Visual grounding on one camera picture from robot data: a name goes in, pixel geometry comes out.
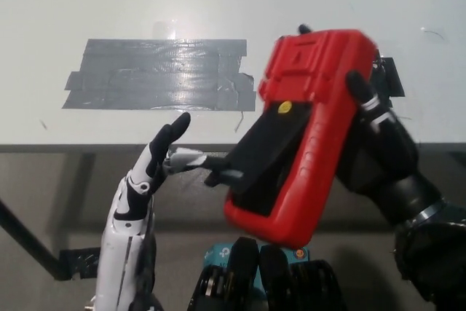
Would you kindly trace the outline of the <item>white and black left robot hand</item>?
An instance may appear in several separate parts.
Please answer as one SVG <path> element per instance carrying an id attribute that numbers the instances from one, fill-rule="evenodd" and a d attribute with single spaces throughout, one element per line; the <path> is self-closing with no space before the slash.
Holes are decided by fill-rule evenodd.
<path id="1" fill-rule="evenodd" d="M 228 184 L 240 180 L 224 158 L 172 147 L 191 122 L 188 112 L 164 125 L 121 179 L 103 231 L 92 310 L 161 310 L 153 294 L 157 243 L 154 194 L 173 174 L 196 168 L 210 170 Z"/>

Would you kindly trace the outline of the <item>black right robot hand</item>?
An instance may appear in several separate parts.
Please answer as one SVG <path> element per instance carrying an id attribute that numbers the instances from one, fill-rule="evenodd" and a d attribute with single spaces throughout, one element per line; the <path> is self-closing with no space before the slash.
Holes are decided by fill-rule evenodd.
<path id="1" fill-rule="evenodd" d="M 445 202 L 419 171 L 414 140 L 359 72 L 351 71 L 345 79 L 358 111 L 336 177 L 350 192 L 369 198 L 394 227 L 412 227 L 434 216 Z"/>

